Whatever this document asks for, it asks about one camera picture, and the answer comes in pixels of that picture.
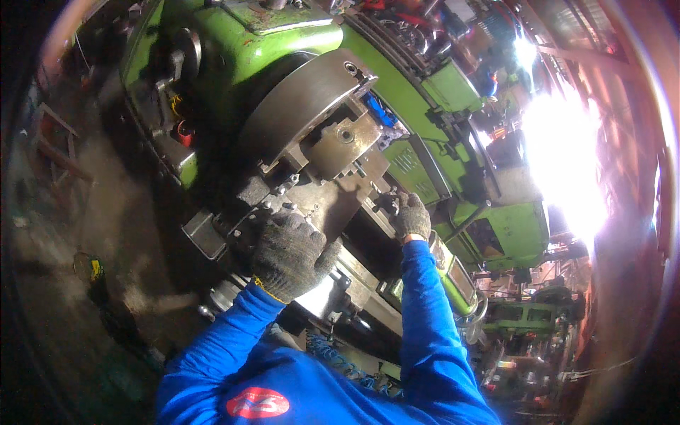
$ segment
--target gloved hand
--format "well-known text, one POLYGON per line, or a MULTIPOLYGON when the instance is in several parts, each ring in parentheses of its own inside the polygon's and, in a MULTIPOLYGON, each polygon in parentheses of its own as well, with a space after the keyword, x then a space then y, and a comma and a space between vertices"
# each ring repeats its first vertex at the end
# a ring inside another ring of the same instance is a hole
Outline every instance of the gloved hand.
POLYGON ((399 214, 394 219, 394 230, 400 241, 412 233, 427 241, 430 238, 430 214, 416 193, 399 194, 399 214))
POLYGON ((288 304, 314 289, 328 275, 340 253, 336 240, 326 249, 326 235, 304 217, 279 212, 269 218, 255 249, 255 284, 288 304))

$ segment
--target yellow tag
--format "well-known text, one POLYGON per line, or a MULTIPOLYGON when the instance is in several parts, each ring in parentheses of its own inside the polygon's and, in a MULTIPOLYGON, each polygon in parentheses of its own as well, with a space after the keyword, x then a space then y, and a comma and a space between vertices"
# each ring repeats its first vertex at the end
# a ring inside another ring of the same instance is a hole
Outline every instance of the yellow tag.
POLYGON ((170 109, 172 109, 172 112, 177 116, 177 117, 182 117, 179 112, 177 112, 176 108, 177 105, 182 103, 182 98, 179 95, 174 95, 170 99, 170 109))
POLYGON ((90 275, 90 281, 94 282, 101 276, 101 265, 99 265, 98 260, 90 261, 92 263, 92 274, 90 275))

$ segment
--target workshop floor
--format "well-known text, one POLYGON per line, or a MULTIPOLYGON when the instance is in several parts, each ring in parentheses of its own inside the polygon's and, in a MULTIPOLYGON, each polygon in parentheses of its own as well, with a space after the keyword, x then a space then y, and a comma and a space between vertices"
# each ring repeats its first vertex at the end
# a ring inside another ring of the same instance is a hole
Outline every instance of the workshop floor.
POLYGON ((37 355, 69 403, 88 423, 141 424, 152 420, 160 369, 107 332, 89 284, 73 273, 73 255, 80 248, 101 258, 112 300, 124 303, 142 338, 165 355, 205 327, 197 294, 219 277, 181 234, 190 208, 172 184, 148 175, 136 134, 112 108, 116 82, 107 79, 98 95, 72 82, 53 89, 49 106, 79 133, 77 161, 94 178, 75 184, 67 209, 38 184, 24 148, 12 152, 12 256, 37 355))

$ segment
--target person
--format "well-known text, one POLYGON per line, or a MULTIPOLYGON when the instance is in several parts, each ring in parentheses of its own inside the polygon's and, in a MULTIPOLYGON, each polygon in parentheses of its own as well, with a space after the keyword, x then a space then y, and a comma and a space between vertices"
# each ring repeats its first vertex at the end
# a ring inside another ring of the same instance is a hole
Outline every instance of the person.
POLYGON ((260 341, 293 299, 320 283, 340 245, 301 216, 275 214, 233 306, 167 366, 159 424, 499 424, 466 361, 427 239, 430 216, 400 194, 403 398, 350 381, 305 352, 260 341))

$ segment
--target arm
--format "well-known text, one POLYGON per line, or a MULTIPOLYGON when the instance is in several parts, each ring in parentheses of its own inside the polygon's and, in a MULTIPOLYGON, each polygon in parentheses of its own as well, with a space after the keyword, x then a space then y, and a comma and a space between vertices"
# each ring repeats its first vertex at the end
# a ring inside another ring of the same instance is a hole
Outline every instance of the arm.
POLYGON ((436 422, 499 424, 482 398, 430 254, 430 216, 416 194, 400 194, 395 227, 401 264, 401 381, 407 402, 436 422))
POLYGON ((245 364, 267 325, 330 273, 341 246, 325 245, 326 237, 302 216, 270 217, 254 255, 258 277, 168 366, 158 387, 158 423, 214 424, 220 419, 216 398, 233 384, 229 378, 245 364))
POLYGON ((255 284, 241 291, 234 305, 168 365, 158 387, 158 423, 215 423, 215 396, 284 307, 255 284))

